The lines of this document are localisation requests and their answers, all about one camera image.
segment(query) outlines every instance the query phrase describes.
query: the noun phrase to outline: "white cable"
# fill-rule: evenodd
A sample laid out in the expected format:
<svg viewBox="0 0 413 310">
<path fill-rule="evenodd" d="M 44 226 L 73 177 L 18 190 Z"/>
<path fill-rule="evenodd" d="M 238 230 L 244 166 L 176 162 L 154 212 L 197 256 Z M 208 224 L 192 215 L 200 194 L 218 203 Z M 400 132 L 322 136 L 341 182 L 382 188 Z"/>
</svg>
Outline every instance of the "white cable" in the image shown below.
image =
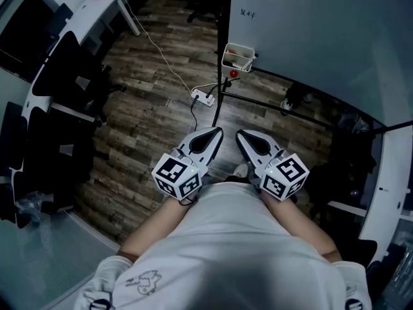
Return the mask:
<svg viewBox="0 0 413 310">
<path fill-rule="evenodd" d="M 171 73 L 173 73 L 175 76 L 177 76 L 177 77 L 182 81 L 182 84 L 185 85 L 186 89 L 188 90 L 189 94 L 191 95 L 191 94 L 192 94 L 192 91 L 191 91 L 191 90 L 189 89 L 189 87 L 185 84 L 185 82 L 183 81 L 183 79 L 181 78 L 181 76 L 180 76 L 179 74 L 175 73 L 175 72 L 171 69 L 171 67 L 170 67 L 168 61 L 166 60 L 165 56 L 163 55 L 161 49 L 158 47 L 157 44 L 155 44 L 155 43 L 152 41 L 152 39 L 151 39 L 150 36 L 149 36 L 149 33 L 146 32 L 146 30 L 143 28 L 142 24 L 139 22 L 139 20 L 138 20 L 137 17 L 135 16 L 135 14 L 132 12 L 132 9 L 131 9 L 128 1 L 125 0 L 125 2 L 126 2 L 126 4 L 128 5 L 128 7 L 129 7 L 130 13 L 134 16 L 134 18 L 136 19 L 137 23 L 141 26 L 143 32 L 147 34 L 147 36 L 148 36 L 148 38 L 149 38 L 149 41 L 150 41 L 150 42 L 159 50 L 159 52 L 161 53 L 163 59 L 165 60 L 166 64 L 168 65 L 168 68 L 169 68 L 169 70 L 171 71 Z"/>
<path fill-rule="evenodd" d="M 191 93 L 193 93 L 193 91 L 194 91 L 195 88 L 198 88 L 198 87 L 206 87 L 206 86 L 209 86 L 209 85 L 218 85 L 218 83 L 211 83 L 211 84 L 206 84 L 206 85 L 198 85 L 198 86 L 195 86 L 195 87 L 191 90 Z"/>
</svg>

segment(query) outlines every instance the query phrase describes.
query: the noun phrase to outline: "white power strip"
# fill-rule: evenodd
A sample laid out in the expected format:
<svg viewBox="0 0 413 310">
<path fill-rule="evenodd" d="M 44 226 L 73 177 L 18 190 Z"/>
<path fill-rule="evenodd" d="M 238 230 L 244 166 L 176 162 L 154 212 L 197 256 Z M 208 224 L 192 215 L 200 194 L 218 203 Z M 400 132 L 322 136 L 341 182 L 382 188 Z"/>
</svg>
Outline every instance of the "white power strip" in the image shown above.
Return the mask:
<svg viewBox="0 0 413 310">
<path fill-rule="evenodd" d="M 209 95 L 209 97 L 207 97 L 207 95 L 198 90 L 197 88 L 191 93 L 191 96 L 195 99 L 196 96 L 198 96 L 197 101 L 202 102 L 204 105 L 207 105 L 208 107 L 211 107 L 214 102 L 215 102 L 215 98 L 211 95 Z"/>
</svg>

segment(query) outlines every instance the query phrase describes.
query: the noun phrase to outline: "wood plank flooring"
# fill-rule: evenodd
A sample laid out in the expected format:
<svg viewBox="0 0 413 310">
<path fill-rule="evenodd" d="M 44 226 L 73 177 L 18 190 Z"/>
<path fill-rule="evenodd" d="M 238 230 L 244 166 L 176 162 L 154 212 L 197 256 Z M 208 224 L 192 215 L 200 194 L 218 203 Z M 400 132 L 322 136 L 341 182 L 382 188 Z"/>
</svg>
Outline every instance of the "wood plank flooring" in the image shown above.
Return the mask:
<svg viewBox="0 0 413 310">
<path fill-rule="evenodd" d="M 217 28 L 211 20 L 186 22 L 192 12 L 186 0 L 148 0 L 136 16 L 159 45 L 172 69 L 192 88 L 217 80 Z M 91 179 L 77 188 L 76 211 L 103 234 L 121 243 L 156 210 L 163 196 L 156 191 L 151 170 L 195 127 L 192 100 L 182 82 L 169 71 L 145 33 L 125 30 L 104 58 L 112 67 L 112 81 L 127 87 L 114 93 L 105 106 L 108 122 L 97 129 L 97 150 L 110 159 L 94 159 Z M 291 84 L 260 72 L 235 81 L 229 92 L 279 105 Z M 216 105 L 196 103 L 197 129 L 212 124 Z M 334 108 L 324 99 L 302 104 L 302 114 L 331 123 Z M 264 107 L 225 98 L 218 119 L 225 133 L 209 173 L 226 178 L 242 162 L 235 142 L 239 129 L 265 132 L 297 153 L 306 166 L 327 161 L 331 133 L 323 127 Z M 300 208 L 308 211 L 307 194 L 299 191 Z"/>
</svg>

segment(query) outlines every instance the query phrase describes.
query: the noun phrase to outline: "plastic bag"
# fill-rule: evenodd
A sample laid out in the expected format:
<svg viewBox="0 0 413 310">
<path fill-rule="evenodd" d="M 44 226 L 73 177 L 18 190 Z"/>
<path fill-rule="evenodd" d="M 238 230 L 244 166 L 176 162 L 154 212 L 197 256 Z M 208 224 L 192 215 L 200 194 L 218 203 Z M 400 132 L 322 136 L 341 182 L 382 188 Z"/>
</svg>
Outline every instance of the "plastic bag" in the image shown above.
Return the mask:
<svg viewBox="0 0 413 310">
<path fill-rule="evenodd" d="M 19 209 L 19 214 L 29 215 L 32 222 L 39 223 L 43 202 L 53 202 L 53 194 L 46 195 L 42 192 L 31 192 L 18 199 L 15 206 Z"/>
</svg>

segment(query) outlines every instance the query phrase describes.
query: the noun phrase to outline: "shoe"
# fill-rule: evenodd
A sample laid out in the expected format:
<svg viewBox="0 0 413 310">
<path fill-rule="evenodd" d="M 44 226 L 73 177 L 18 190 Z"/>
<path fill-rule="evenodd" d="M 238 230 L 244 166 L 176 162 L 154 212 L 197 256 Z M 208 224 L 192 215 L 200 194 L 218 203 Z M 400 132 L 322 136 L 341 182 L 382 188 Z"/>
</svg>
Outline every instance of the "shoe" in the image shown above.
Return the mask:
<svg viewBox="0 0 413 310">
<path fill-rule="evenodd" d="M 291 109 L 292 109 L 292 105 L 289 105 L 289 104 L 288 104 L 287 99 L 284 99 L 279 106 L 280 106 L 282 109 L 285 109 L 285 110 L 291 110 Z M 287 115 L 288 115 L 288 114 L 286 114 L 285 112 L 282 112 L 282 111 L 281 111 L 280 113 L 281 113 L 281 115 L 283 115 L 283 116 L 287 116 Z"/>
<path fill-rule="evenodd" d="M 305 103 L 310 103 L 312 101 L 312 92 L 305 94 L 303 100 Z"/>
<path fill-rule="evenodd" d="M 248 165 L 245 163 L 242 163 L 238 165 L 234 172 L 232 173 L 233 176 L 236 176 L 238 178 L 245 178 L 248 174 Z"/>
</svg>

